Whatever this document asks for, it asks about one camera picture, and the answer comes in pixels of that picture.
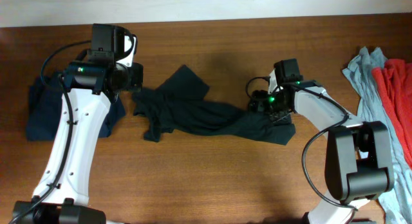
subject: brown table surface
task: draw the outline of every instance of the brown table surface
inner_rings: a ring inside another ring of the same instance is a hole
[[[144,65],[144,86],[155,88],[182,64],[211,90],[207,100],[246,107],[245,83],[268,75],[273,63],[298,59],[306,79],[356,113],[359,97],[341,70],[360,47],[380,46],[389,58],[412,61],[412,14],[295,17],[236,21],[121,24],[138,35],[135,61]],[[52,142],[27,142],[28,86],[43,60],[57,48],[90,39],[91,26],[0,29],[0,222],[16,200],[30,200]],[[63,69],[82,47],[62,52],[48,73]],[[265,84],[255,84],[265,88]],[[89,183],[89,206],[108,219],[131,223],[246,223],[266,217],[300,218],[319,202],[306,182],[301,152],[317,131],[293,115],[297,133],[288,145],[235,136],[164,134],[143,140],[149,122],[132,115],[129,93],[121,95],[127,116],[109,138],[97,142]],[[325,139],[308,153],[308,170],[325,191]],[[383,223],[370,202],[357,218]]]

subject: dark cloth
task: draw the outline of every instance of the dark cloth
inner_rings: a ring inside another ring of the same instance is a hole
[[[290,117],[273,124],[262,113],[204,101],[208,90],[208,85],[187,66],[182,66],[159,88],[143,88],[133,93],[136,102],[133,114],[146,116],[150,121],[144,139],[159,142],[162,133],[178,129],[195,135],[236,135],[286,145],[295,134]]]
[[[57,73],[45,81],[55,87],[59,87]],[[30,86],[29,96],[29,118],[26,126],[26,138],[29,141],[53,140],[59,127],[62,110],[62,92],[46,89],[40,78],[36,79]],[[111,130],[122,117],[126,115],[120,98],[110,105],[108,115],[105,117],[98,137],[109,137]]]

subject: navy blue cloth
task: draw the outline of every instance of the navy blue cloth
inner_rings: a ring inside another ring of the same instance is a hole
[[[59,87],[57,73],[51,78],[46,77],[45,81],[55,87]],[[29,141],[54,140],[59,127],[62,110],[62,92],[46,89],[37,78],[29,89],[28,96],[29,117],[26,126],[26,138]],[[120,98],[110,105],[108,115],[100,128],[99,138],[109,137],[111,130],[122,117],[126,115]]]
[[[244,111],[230,104],[204,101],[209,86],[191,69],[182,66],[157,89],[133,93],[134,115],[150,121],[145,140],[159,142],[162,133],[179,129],[203,136],[236,135],[251,140],[286,145],[295,134],[290,117],[273,124],[262,113]]]

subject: red cloth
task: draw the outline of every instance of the red cloth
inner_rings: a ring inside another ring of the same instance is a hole
[[[384,109],[391,119],[406,163],[412,168],[412,64],[399,59],[372,70]]]

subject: white background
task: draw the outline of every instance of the white background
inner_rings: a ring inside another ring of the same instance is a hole
[[[411,11],[412,0],[0,0],[0,27]]]

